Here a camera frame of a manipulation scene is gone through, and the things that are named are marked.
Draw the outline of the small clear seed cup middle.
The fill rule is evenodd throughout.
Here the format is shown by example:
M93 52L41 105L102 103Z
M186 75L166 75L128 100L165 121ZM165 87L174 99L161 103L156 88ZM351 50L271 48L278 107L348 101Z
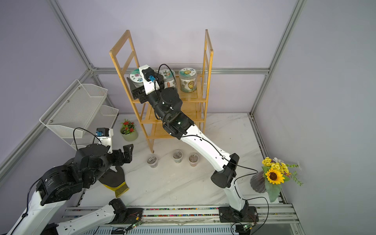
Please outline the small clear seed cup middle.
M176 150L172 155L175 163L181 163L183 159L183 152L181 150Z

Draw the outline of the green pot with red flowers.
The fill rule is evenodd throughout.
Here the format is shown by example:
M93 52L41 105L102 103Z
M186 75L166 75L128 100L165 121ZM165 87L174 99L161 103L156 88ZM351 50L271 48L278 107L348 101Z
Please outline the green pot with red flowers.
M133 121L125 119L121 124L120 133L125 141L133 142L135 141L139 134L136 130L136 124Z

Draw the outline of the black and yellow glove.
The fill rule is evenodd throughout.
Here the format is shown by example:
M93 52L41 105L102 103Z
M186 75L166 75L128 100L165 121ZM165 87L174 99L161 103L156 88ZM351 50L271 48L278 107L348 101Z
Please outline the black and yellow glove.
M115 166L116 171L108 169L100 178L99 181L108 189L115 193L116 198L120 198L125 192L129 190L125 182L125 173L121 166Z

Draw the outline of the small clear seed cup right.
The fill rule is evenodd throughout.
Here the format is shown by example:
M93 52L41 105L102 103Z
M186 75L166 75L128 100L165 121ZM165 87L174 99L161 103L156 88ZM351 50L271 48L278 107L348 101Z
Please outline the small clear seed cup right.
M189 163L190 163L190 166L192 166L192 167L197 166L198 161L199 161L199 156L198 156L197 154L192 153L192 154L189 156Z

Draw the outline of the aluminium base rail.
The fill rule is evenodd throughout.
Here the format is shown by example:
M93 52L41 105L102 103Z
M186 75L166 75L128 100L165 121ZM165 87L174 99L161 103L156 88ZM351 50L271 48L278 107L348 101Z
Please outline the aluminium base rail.
M305 234L291 204L256 205L249 207L238 221L224 206L163 206L124 207L112 220L84 227L84 222L107 218L112 206L70 207L63 214L57 231L64 235L144 235L144 234L200 234L200 235L260 235L269 225L279 233Z

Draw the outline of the seed jar with red base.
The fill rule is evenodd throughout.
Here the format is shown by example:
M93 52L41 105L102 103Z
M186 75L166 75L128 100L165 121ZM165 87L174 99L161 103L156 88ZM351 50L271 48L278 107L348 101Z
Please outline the seed jar with red base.
M159 74L161 74L164 78L164 88L177 88L175 72L171 71L170 69L162 69L159 71Z

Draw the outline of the white mesh wall basket rack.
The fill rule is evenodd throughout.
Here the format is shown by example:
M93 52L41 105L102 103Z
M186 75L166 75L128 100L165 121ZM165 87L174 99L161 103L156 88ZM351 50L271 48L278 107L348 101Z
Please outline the white mesh wall basket rack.
M97 128L112 128L118 117L118 109L105 104L107 93L75 80L39 121L74 150L85 147Z

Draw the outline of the green-lid sunflower seed jar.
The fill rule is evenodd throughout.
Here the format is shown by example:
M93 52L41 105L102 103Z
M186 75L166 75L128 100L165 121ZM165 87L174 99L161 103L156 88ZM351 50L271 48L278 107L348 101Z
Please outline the green-lid sunflower seed jar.
M192 93L197 89L197 71L193 68L183 68L179 71L180 89Z

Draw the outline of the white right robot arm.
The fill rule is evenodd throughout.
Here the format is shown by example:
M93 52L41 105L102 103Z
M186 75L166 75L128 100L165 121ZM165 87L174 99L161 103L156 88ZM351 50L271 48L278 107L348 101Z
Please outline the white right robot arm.
M194 121L182 112L183 101L177 89L165 88L161 74L149 66L140 67L139 74L143 85L132 86L133 99L139 100L140 103L147 102L154 110L156 119L161 121L163 129L170 136L193 147L213 166L211 181L225 191L234 221L244 221L248 216L249 203L237 190L236 170L240 167L240 157L236 153L225 152L207 139Z

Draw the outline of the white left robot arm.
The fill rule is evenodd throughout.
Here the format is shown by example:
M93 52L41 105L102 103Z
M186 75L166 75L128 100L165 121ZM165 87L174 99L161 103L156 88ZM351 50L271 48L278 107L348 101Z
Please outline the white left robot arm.
M66 224L53 224L50 220L74 194L89 189L97 181L111 188L124 184L124 178L115 177L115 174L123 172L121 166L132 161L133 149L133 144L113 151L110 146L90 144L77 150L73 158L48 170L33 183L27 194L26 209L8 234L73 235L102 224L125 223L131 216L119 198Z

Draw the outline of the small clear seed cup left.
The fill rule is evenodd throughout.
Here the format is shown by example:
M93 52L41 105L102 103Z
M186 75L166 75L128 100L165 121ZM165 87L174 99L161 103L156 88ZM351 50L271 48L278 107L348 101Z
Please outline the small clear seed cup left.
M147 159L147 164L148 164L151 168L156 168L156 167L158 166L158 158L157 158L155 155L150 156L150 157Z

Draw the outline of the small clear seed cup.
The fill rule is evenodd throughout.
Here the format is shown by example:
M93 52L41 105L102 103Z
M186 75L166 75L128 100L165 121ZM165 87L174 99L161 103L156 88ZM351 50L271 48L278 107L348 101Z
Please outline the small clear seed cup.
M181 163L183 159L183 152L181 150L176 150L172 155L175 163Z
M150 157L147 159L147 164L148 164L151 168L156 168L156 167L158 166L158 158L157 158L155 155L150 156Z
M192 153L192 154L189 156L189 163L190 163L190 166L192 166L192 167L197 166L198 161L199 161L199 156L198 156L197 154Z

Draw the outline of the seed jar with floral lid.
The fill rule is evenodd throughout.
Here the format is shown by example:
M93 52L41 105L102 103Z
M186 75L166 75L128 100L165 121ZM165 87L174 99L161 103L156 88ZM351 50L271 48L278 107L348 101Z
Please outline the seed jar with floral lid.
M132 83L135 85L136 88L142 87L144 85L143 78L142 78L142 76L140 74L140 70L139 69L133 70L129 74L129 78L132 81Z

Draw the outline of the sunflower bouquet in vase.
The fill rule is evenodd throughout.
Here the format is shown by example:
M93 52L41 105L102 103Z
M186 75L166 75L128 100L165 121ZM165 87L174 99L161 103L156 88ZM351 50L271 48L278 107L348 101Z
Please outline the sunflower bouquet in vase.
M300 164L287 164L278 158L266 157L262 161L262 170L253 175L250 180L252 189L257 193L267 193L270 202L275 202L280 196L282 185L292 180L298 186L303 182L298 179L298 172L293 168L301 169Z

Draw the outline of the bamboo three-tier shelf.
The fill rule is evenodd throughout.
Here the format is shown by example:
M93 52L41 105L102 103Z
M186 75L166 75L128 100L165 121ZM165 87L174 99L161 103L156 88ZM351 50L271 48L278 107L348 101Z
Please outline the bamboo three-tier shelf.
M124 65L120 65L117 59L117 55L122 47L129 43L131 53L128 56ZM152 153L154 153L153 145L156 139L170 139L166 131L162 128L162 122L157 120L154 116L154 110L151 105L133 99L131 94L131 84L126 81L125 75L128 74L127 69L131 62L135 62L136 66L139 66L138 57L133 44L131 32L126 30L120 37L116 44L109 52L111 60L114 64L115 70L121 80L123 88L130 101L131 107L136 114L137 121L146 137L148 147ZM206 128L207 109L209 101L209 91L212 75L212 61L213 61L213 48L209 36L209 32L205 31L205 43L204 43L204 61L202 70L199 71L197 77L197 89L192 93L184 93L181 90L178 91L180 99L183 101L182 111L195 122L202 132Z

